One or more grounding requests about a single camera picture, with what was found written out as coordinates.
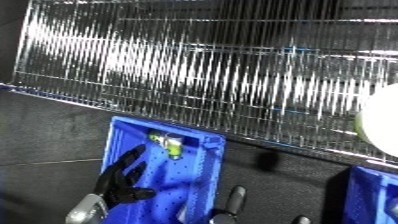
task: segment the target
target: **wire shelf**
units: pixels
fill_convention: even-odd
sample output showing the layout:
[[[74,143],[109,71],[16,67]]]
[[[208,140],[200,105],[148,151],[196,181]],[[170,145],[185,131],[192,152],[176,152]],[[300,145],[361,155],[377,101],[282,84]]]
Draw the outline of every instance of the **wire shelf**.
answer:
[[[32,0],[13,85],[385,162],[354,117],[398,81],[393,0]]]

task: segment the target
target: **blue plastic bin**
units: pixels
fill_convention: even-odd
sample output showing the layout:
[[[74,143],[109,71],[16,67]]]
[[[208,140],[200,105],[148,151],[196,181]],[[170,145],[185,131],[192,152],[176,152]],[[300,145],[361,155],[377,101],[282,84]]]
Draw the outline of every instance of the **blue plastic bin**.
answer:
[[[163,147],[148,138],[151,130],[184,136],[182,158],[170,159]],[[148,166],[136,186],[151,187],[157,195],[147,201],[118,205],[105,223],[180,223],[177,214],[186,206],[186,223],[207,224],[216,194],[224,137],[161,122],[114,117],[102,170],[140,144],[145,144],[147,150],[132,167],[143,160]]]
[[[388,205],[398,198],[398,175],[353,167],[344,224],[396,224]]]

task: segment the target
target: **dark surface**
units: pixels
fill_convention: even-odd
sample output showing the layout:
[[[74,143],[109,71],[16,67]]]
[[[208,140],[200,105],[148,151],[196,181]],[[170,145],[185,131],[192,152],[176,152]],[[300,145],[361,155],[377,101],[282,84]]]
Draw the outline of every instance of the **dark surface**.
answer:
[[[2,221],[62,223],[90,192],[100,169],[99,161],[62,161],[102,158],[115,113],[0,91],[0,114]],[[44,164],[12,165],[21,163]],[[239,184],[248,189],[241,223],[290,224],[304,214],[314,223],[336,224],[344,204],[345,170],[336,163],[229,142],[216,209]]]
[[[0,0],[0,82],[10,82],[28,0]]]

